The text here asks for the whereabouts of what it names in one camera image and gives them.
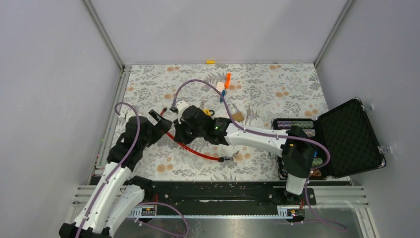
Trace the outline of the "long shackle brass padlock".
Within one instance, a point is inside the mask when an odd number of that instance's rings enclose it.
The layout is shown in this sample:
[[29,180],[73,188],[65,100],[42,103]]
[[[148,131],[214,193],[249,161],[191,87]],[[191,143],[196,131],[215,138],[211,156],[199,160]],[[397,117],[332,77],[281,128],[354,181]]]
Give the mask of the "long shackle brass padlock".
[[242,122],[242,121],[244,121],[245,118],[244,118],[243,114],[237,108],[237,106],[235,104],[229,103],[228,104],[228,108],[229,108],[229,110],[231,112],[231,115],[232,115],[232,118],[233,118],[234,121],[236,121],[236,122]]

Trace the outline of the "yellow padlock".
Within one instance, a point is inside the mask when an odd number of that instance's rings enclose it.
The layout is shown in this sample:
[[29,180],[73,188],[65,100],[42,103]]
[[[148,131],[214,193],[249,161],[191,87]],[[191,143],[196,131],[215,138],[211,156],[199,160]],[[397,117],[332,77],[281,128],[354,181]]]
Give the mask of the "yellow padlock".
[[207,116],[214,116],[215,111],[214,110],[210,110],[210,109],[203,109],[203,112],[207,115]]

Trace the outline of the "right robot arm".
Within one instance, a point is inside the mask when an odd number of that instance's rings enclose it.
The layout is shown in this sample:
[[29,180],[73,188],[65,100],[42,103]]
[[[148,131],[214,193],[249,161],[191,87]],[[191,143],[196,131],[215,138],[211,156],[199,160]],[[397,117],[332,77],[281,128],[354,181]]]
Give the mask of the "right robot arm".
[[244,128],[229,118],[212,118],[185,102],[178,103],[171,110],[177,113],[174,121],[176,142],[190,144],[196,138],[202,138],[213,145],[248,146],[267,151],[282,158],[288,172],[285,200],[297,204],[303,199],[315,146],[301,129]]

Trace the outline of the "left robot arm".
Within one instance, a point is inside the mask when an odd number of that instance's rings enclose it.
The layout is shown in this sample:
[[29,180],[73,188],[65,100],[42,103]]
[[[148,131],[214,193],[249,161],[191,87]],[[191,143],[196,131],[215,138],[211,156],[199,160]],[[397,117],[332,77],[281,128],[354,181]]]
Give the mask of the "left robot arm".
[[172,122],[156,111],[150,110],[149,115],[156,120],[155,124],[136,113],[126,114],[125,131],[110,149],[100,181],[74,221],[62,224],[61,238],[111,238],[137,204],[152,201],[153,189],[139,185],[135,178],[123,195],[116,197],[141,160],[143,151],[172,127]]

